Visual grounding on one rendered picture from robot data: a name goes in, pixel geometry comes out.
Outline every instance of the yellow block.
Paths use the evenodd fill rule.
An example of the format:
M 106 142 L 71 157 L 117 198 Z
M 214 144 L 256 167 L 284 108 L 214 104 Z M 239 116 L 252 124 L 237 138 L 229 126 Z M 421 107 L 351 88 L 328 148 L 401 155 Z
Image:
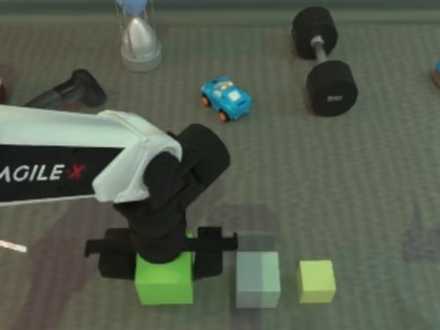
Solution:
M 330 260 L 300 261 L 297 281 L 300 304 L 330 303 L 336 293 Z

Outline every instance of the red letter x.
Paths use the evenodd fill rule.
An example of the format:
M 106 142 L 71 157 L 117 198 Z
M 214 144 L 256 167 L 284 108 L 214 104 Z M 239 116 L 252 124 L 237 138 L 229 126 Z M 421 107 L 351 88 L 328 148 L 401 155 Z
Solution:
M 81 171 L 85 168 L 85 165 L 74 165 L 73 170 L 66 170 L 66 173 L 69 175 L 69 179 L 80 179 Z

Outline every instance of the hourglass base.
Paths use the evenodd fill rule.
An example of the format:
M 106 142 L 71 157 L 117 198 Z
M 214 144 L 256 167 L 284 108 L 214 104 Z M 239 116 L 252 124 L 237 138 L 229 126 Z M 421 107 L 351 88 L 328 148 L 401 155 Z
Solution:
M 121 49 L 122 63 L 132 72 L 148 72 L 155 69 L 162 62 L 162 50 L 157 43 L 156 51 L 148 56 L 134 58 Z

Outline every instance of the logo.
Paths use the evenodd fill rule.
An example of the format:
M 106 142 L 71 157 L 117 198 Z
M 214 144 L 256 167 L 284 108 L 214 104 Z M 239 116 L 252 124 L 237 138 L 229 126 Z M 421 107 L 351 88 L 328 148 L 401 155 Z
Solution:
M 34 181 L 58 181 L 66 174 L 70 180 L 81 179 L 81 174 L 85 169 L 85 165 L 73 165 L 66 168 L 64 164 L 56 164 L 52 167 L 47 165 L 21 165 L 17 168 L 6 166 L 0 172 L 0 181 L 10 182 L 34 182 Z
M 342 95 L 338 95 L 338 96 L 327 96 L 327 102 L 340 102 L 342 101 L 343 96 Z

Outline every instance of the yellow-green cube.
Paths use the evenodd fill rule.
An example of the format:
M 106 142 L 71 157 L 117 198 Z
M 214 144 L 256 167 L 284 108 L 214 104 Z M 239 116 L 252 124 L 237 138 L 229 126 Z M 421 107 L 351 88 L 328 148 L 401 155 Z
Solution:
M 330 260 L 300 261 L 297 281 L 300 304 L 330 303 L 336 293 Z
M 135 288 L 142 305 L 193 303 L 193 254 L 184 252 L 170 263 L 156 265 L 136 260 Z

